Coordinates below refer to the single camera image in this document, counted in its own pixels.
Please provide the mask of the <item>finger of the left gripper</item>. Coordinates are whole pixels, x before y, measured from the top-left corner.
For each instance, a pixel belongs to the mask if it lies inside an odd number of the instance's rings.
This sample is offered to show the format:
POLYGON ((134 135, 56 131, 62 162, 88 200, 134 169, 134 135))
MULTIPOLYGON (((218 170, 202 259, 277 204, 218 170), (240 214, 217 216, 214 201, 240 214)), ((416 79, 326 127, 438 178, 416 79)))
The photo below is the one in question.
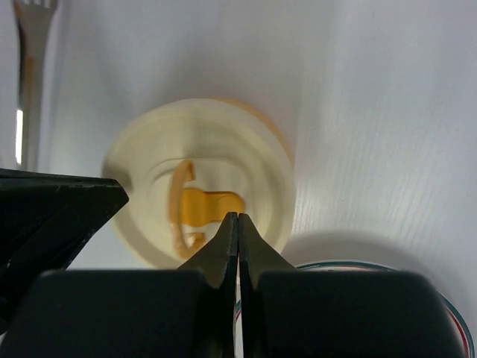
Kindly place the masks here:
POLYGON ((1 170, 1 323, 29 286, 66 269, 129 198, 113 179, 1 170))

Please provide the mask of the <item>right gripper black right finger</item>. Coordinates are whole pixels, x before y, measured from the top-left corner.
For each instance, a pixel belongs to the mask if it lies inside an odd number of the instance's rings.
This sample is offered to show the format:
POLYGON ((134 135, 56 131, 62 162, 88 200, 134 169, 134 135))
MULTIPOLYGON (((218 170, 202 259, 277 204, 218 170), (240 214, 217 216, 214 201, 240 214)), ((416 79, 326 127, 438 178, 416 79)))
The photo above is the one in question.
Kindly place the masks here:
POLYGON ((300 271, 238 218, 246 357, 462 357, 441 296, 408 271, 300 271))

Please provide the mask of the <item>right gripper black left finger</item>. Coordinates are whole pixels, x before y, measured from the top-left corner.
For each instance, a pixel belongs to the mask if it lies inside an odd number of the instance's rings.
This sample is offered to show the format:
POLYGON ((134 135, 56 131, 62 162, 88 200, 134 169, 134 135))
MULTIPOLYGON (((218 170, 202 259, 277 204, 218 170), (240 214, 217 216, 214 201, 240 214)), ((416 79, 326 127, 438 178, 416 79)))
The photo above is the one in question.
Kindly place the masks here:
POLYGON ((233 357, 238 216, 175 270, 57 271, 29 289, 3 357, 233 357))

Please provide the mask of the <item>round beige container lid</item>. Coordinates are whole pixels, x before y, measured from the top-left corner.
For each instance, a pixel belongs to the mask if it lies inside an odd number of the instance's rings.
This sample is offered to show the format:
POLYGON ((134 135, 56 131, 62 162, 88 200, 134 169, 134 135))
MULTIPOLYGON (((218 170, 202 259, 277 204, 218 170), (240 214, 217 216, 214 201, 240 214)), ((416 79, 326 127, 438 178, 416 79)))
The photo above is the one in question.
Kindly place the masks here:
POLYGON ((248 214, 276 251, 291 235, 296 191, 285 151, 255 116, 213 98, 141 115, 113 141, 102 175, 129 198, 115 232, 154 268, 181 265, 229 212, 248 214))

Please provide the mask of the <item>metal food tongs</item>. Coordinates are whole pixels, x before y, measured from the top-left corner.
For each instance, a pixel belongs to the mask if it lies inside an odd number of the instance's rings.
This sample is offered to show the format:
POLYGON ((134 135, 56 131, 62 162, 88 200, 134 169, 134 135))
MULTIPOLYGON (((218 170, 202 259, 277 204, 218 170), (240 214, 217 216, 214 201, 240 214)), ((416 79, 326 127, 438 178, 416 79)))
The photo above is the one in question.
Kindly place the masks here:
POLYGON ((34 172, 40 156, 44 62, 58 1, 12 1, 19 42, 16 162, 34 172))

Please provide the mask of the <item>round beige lunch container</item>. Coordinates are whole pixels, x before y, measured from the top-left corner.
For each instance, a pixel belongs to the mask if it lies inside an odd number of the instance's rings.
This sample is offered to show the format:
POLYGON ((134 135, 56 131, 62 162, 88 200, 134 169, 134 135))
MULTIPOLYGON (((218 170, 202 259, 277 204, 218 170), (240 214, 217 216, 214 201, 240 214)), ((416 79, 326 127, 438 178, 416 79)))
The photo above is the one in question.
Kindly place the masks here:
POLYGON ((245 103, 243 101, 239 101, 236 99, 232 99, 232 98, 214 97, 214 99, 217 101, 222 101, 222 102, 231 104, 244 111, 247 111, 252 116, 255 116, 277 138, 283 150, 285 151, 290 164, 294 166, 294 156, 291 152, 291 146, 289 145, 288 140, 285 138, 285 136, 282 134, 282 132, 276 126, 276 124, 269 117, 267 117, 262 111, 260 111, 259 109, 255 108, 254 106, 248 103, 245 103))

